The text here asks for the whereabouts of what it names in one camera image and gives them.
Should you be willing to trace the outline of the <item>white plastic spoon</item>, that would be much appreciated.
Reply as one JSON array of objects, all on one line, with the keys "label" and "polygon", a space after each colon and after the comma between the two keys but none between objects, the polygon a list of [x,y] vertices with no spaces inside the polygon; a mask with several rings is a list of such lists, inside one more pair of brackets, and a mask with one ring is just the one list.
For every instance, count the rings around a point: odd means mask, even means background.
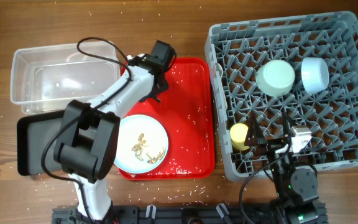
[{"label": "white plastic spoon", "polygon": [[219,63],[216,63],[216,76],[218,78],[218,88],[220,91],[220,95],[222,96],[222,99],[223,99],[224,109],[227,110],[227,101],[225,98],[223,83],[222,83],[223,68]]}]

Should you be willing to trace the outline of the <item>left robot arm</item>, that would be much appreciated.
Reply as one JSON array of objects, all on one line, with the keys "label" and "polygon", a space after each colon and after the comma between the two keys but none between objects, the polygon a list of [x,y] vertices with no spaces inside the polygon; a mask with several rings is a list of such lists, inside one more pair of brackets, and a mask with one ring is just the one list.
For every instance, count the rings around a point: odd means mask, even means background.
[{"label": "left robot arm", "polygon": [[104,178],[116,157],[121,119],[136,103],[168,90],[165,74],[176,59],[174,48],[158,40],[149,54],[113,60],[125,71],[104,93],[86,103],[73,100],[65,108],[60,129],[44,151],[54,148],[54,161],[76,184],[79,222],[113,220]]}]

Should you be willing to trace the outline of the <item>small light blue saucer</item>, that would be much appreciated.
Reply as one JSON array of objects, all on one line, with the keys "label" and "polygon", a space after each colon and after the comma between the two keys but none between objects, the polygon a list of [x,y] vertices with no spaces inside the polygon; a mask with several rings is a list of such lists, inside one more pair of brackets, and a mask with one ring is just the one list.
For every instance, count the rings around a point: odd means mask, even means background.
[{"label": "small light blue saucer", "polygon": [[322,58],[304,58],[301,63],[301,79],[305,91],[309,94],[327,89],[329,70],[326,62]]}]

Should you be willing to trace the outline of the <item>peanut shells and rice pile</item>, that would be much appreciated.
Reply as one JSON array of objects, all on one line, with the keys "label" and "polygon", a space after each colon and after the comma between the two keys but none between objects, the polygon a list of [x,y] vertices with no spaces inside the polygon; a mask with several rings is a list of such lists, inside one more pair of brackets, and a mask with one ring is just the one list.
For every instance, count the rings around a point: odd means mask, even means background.
[{"label": "peanut shells and rice pile", "polygon": [[161,161],[167,151],[166,143],[162,138],[153,134],[140,133],[137,143],[134,144],[131,151],[135,157],[147,162],[148,164],[156,164]]}]

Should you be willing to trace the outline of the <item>large light blue plate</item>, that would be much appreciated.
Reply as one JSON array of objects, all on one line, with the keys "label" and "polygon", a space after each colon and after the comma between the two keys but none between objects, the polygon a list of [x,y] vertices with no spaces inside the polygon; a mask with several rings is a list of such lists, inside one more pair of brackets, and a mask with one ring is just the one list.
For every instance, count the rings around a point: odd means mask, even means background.
[{"label": "large light blue plate", "polygon": [[[138,160],[131,151],[140,133],[153,134],[163,139],[167,151],[161,161],[156,164]],[[119,127],[117,152],[114,165],[120,170],[131,174],[144,174],[156,169],[165,159],[169,149],[169,140],[165,128],[154,118],[136,114],[124,118]]]}]

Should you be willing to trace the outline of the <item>yellow plastic cup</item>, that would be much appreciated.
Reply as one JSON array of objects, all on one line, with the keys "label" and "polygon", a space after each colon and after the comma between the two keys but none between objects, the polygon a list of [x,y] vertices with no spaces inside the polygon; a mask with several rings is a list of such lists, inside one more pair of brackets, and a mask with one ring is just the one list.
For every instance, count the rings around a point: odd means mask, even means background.
[{"label": "yellow plastic cup", "polygon": [[247,137],[249,127],[244,123],[237,123],[231,127],[229,134],[231,137],[232,147],[238,151],[249,150],[249,146],[245,146],[244,142]]}]

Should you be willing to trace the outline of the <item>mint green bowl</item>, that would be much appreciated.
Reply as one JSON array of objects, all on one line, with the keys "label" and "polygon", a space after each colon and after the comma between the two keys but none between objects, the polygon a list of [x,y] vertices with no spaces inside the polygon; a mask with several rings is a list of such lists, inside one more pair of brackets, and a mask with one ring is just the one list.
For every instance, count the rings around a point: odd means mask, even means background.
[{"label": "mint green bowl", "polygon": [[286,95],[295,81],[293,67],[284,60],[272,60],[261,66],[255,76],[257,87],[268,96]]}]

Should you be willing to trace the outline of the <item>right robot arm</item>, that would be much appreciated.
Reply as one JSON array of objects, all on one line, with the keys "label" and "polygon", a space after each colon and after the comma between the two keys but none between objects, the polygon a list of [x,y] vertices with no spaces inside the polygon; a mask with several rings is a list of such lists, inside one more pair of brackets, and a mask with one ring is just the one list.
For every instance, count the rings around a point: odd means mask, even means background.
[{"label": "right robot arm", "polygon": [[276,139],[266,139],[255,116],[250,117],[245,146],[256,147],[257,156],[266,156],[268,163],[251,173],[243,183],[245,187],[260,171],[271,170],[277,199],[267,205],[269,223],[317,223],[318,172],[313,164],[309,169],[297,168],[293,155],[303,150],[311,140],[311,131],[305,125],[297,125],[284,112],[283,134]]}]

